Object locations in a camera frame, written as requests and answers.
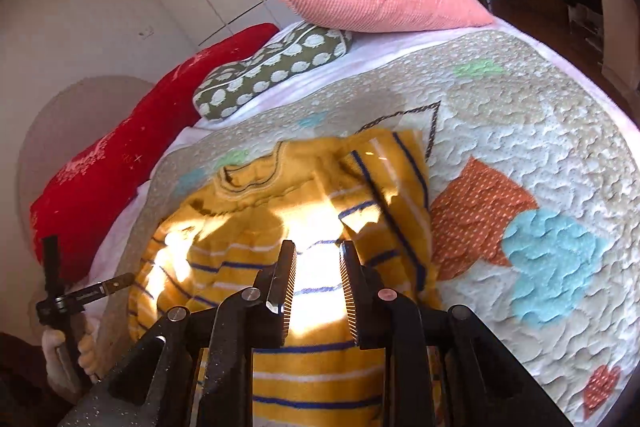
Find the orange quilt patch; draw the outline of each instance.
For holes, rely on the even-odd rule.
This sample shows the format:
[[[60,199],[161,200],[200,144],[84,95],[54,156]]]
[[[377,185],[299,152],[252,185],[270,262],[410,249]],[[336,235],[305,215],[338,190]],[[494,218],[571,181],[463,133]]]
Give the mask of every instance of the orange quilt patch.
[[[501,172],[475,158],[431,207],[433,261],[439,280],[453,279],[478,259],[511,266],[500,242],[519,213],[538,207],[534,197]]]

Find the green patterned pillow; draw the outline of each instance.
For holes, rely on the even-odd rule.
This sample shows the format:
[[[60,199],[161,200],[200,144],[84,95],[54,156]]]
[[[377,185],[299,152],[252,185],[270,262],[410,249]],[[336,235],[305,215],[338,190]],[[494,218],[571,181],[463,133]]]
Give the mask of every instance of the green patterned pillow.
[[[274,84],[328,64],[350,48],[350,32],[298,23],[253,57],[211,71],[193,94],[193,103],[207,120],[226,118]]]

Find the yellow shirt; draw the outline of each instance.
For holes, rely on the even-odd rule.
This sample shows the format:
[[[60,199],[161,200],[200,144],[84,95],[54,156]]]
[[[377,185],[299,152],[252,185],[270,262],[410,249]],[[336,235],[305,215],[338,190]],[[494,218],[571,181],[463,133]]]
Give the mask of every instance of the yellow shirt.
[[[254,353],[254,414],[335,427],[376,425],[384,354],[353,344],[338,241],[387,287],[438,307],[431,264],[428,172],[419,133],[374,128],[280,142],[245,166],[227,166],[160,225],[129,296],[140,338],[167,309],[207,309],[251,286],[284,239],[298,251],[289,335]]]

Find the patchwork quilt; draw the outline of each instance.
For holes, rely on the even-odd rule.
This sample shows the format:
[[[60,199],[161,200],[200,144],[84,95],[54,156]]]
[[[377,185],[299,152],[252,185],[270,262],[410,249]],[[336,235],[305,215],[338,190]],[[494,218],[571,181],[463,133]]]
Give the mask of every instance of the patchwork quilt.
[[[582,87],[502,32],[414,52],[167,156],[118,272],[220,167],[377,125],[422,130],[444,306],[472,308],[574,425],[597,425],[640,358],[638,166]],[[117,359],[126,296],[114,297],[98,348]]]

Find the white wall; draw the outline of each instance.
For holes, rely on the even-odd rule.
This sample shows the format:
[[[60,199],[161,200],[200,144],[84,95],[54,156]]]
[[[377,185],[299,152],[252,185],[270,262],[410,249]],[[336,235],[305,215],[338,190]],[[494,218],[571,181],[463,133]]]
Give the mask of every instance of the white wall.
[[[0,0],[1,331],[37,341],[28,302],[42,277],[15,200],[18,151],[37,113],[83,78],[157,82],[195,51],[158,0]]]

